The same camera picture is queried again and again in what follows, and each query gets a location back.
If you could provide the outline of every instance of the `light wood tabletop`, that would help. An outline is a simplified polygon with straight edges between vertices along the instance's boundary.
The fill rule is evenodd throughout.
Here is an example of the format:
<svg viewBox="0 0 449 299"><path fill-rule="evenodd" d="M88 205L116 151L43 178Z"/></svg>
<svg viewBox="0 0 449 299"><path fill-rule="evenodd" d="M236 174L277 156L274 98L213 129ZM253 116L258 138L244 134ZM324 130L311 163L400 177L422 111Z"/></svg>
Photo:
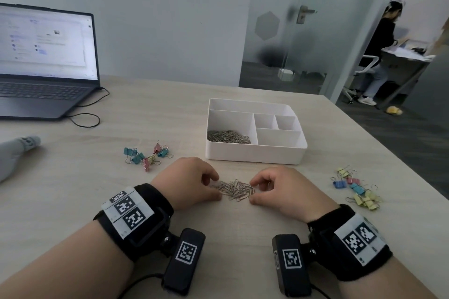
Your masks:
<svg viewBox="0 0 449 299"><path fill-rule="evenodd" d="M339 203L346 203L351 190L334 189L330 177L336 168L350 164L358 177L376 184L384 199L378 211L351 206L377 226L396 257L430 290L449 298L448 200L323 96L119 77L104 77L102 85L111 95L82 109L101 117L96 128L79 128L69 120L0 122L2 141L42 137L42 147L26 153L14 175L0 184L0 281L92 220L101 204L123 188L151 182L176 158L204 159L209 99L228 98L290 105L308 142L294 168ZM85 125L90 120L78 119ZM124 162L124 147L149 154L158 140L170 147L173 159L161 159L148 173ZM268 166L208 162L224 181L248 182ZM171 232L186 227L206 235L190 298L283 298L271 239L294 233L306 242L308 235L303 223L226 197L175 213ZM138 261L133 277L163 272L166 264L155 252ZM316 286L340 298L333 275L315 264L309 273ZM156 279L127 295L169 297ZM312 297L322 298L315 291Z"/></svg>

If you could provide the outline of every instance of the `white sneaker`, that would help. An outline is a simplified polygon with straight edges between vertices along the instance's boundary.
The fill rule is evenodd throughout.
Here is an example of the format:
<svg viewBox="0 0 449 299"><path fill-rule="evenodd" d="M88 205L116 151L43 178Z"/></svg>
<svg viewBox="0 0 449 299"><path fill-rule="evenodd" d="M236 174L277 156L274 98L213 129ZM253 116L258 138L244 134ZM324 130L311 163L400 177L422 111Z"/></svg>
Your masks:
<svg viewBox="0 0 449 299"><path fill-rule="evenodd" d="M359 97L357 101L362 104L371 105L372 107L377 104L375 101L373 101L373 98L365 96Z"/></svg>

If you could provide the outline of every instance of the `wrist-mounted camera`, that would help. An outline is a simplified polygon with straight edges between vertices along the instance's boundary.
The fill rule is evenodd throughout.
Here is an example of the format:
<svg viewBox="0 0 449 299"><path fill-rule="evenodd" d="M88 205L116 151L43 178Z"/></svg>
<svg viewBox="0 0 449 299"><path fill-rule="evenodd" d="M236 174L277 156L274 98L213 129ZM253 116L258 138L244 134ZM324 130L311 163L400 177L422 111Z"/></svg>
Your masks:
<svg viewBox="0 0 449 299"><path fill-rule="evenodd" d="M128 187L102 206L95 216L115 244L132 261L159 250L172 257L162 287L187 295L206 236L186 228L181 235L168 231L173 207L152 185Z"/></svg>
<svg viewBox="0 0 449 299"><path fill-rule="evenodd" d="M311 294L307 273L311 262L340 281L353 281L382 267L393 255L373 224L344 204L308 227L309 243L301 244L295 234L272 239L279 289L288 297Z"/></svg>

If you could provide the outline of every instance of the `laptop screen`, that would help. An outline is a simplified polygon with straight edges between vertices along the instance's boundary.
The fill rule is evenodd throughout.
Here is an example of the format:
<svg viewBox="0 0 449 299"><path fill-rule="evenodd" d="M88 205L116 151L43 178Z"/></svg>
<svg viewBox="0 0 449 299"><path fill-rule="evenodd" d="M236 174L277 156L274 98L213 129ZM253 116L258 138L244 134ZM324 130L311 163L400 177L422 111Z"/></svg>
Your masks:
<svg viewBox="0 0 449 299"><path fill-rule="evenodd" d="M92 17L0 5L0 74L97 80Z"/></svg>

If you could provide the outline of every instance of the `person's hair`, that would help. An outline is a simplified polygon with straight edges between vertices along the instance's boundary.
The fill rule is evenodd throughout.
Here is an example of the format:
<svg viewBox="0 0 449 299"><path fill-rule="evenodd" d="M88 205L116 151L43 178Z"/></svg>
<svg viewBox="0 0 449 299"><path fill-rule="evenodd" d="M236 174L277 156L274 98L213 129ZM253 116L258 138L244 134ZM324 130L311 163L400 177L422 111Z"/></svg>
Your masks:
<svg viewBox="0 0 449 299"><path fill-rule="evenodd" d="M390 1L387 8L385 9L384 15L386 15L387 13L393 13L395 11L399 11L399 14L397 16L397 18L399 18L402 14L403 8L404 8L404 6L402 5L402 3L398 2L398 1Z"/></svg>

